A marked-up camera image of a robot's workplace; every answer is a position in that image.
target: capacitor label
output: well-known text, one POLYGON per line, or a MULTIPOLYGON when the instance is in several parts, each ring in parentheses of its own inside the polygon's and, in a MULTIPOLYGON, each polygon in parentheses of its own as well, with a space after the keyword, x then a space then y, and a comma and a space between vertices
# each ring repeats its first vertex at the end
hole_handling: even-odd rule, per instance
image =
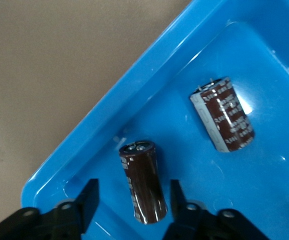
POLYGON ((229 77, 197 89, 190 100, 218 151, 232 152, 254 139, 254 129, 229 77))

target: blue plastic tray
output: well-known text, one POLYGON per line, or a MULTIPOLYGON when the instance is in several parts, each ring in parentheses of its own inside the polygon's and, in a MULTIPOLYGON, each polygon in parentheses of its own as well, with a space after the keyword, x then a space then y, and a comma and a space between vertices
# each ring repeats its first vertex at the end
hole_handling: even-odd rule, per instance
POLYGON ((99 178, 101 203, 85 240, 161 239, 134 218, 118 149, 158 146, 166 201, 170 179, 188 199, 241 211, 273 240, 289 239, 289 0, 195 0, 31 177, 22 205, 49 211, 99 178), (229 76, 255 129, 247 147, 215 150, 189 95, 229 76))

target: electrolytic capacitor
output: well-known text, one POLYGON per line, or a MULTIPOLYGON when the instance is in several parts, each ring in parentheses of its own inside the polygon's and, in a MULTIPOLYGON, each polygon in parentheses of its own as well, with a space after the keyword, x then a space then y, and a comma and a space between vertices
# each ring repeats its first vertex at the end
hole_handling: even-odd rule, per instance
POLYGON ((119 150, 129 184, 134 217, 143 224, 163 219, 167 205, 159 182, 156 147, 152 141, 136 141, 119 150))
POLYGON ((232 152, 254 139, 254 129, 229 77, 199 87, 190 100, 218 151, 232 152))

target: metal screw head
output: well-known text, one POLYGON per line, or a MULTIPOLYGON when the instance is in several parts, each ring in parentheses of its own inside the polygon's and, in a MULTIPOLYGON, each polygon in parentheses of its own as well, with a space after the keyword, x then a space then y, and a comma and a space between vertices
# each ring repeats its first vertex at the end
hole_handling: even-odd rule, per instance
POLYGON ((235 215, 231 211, 223 211, 222 215, 225 216, 226 218, 234 218, 235 215))
POLYGON ((29 210, 29 211, 24 212, 24 213, 22 214, 22 216, 28 217, 28 216, 34 214, 34 212, 35 212, 35 211, 33 211, 33 210, 29 210))
POLYGON ((71 204, 70 203, 67 203, 67 204, 61 206, 62 210, 66 210, 66 209, 69 209, 69 208, 71 208, 71 204))
POLYGON ((189 203, 186 208, 191 211, 197 210, 197 206, 195 204, 189 203))

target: table surface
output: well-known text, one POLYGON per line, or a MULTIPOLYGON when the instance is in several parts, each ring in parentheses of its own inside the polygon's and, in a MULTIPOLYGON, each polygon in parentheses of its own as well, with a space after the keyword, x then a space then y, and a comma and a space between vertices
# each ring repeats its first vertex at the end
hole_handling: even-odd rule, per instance
POLYGON ((0 1, 0 221, 189 0, 0 1))

